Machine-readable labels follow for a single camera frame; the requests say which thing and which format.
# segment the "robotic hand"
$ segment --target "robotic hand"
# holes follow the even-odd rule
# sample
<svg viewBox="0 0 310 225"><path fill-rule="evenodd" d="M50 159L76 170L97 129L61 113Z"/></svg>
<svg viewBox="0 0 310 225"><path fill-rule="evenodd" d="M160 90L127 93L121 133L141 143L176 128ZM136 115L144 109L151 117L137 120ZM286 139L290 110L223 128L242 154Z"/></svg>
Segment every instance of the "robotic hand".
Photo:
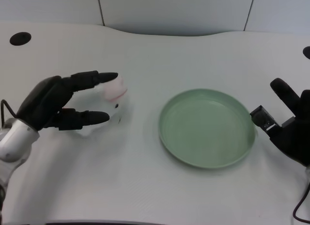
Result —
<svg viewBox="0 0 310 225"><path fill-rule="evenodd" d="M31 145L39 138L43 128L59 130L82 129L109 120L105 112L64 109L74 92L94 88L100 83L114 80L118 73L82 72L71 77L54 76L38 83L14 114L6 101L1 102L0 130L0 218L6 189L13 171L29 157ZM4 122L3 105L14 118Z"/></svg>
<svg viewBox="0 0 310 225"><path fill-rule="evenodd" d="M259 106L250 113L252 121L260 127L270 138L270 141L286 156L307 167L310 171L310 90L304 90L299 96L283 80L275 79L270 83L273 91L293 112L291 117L280 126L272 116ZM301 222L310 221L300 219L296 212L310 191L310 184L304 196L293 211L293 217Z"/></svg>

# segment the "white table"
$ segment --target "white table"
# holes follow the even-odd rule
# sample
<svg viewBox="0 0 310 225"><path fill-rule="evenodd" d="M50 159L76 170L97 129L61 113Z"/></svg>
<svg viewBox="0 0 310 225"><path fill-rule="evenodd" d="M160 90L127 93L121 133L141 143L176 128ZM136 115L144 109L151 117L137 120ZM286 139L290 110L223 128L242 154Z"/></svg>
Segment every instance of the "white table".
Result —
<svg viewBox="0 0 310 225"><path fill-rule="evenodd" d="M243 161L208 171L161 146L157 118L174 95L211 88L263 105L282 123L291 112L271 90L279 77L300 95L310 88L310 36L228 32L202 37L129 34L101 26L0 24L0 98L17 111L40 80L98 70L123 75L130 106L119 125L90 139L45 129L10 182L5 224L135 221L170 225L291 225L305 168L258 130ZM29 32L24 46L10 45ZM299 216L310 218L310 199Z"/></svg>

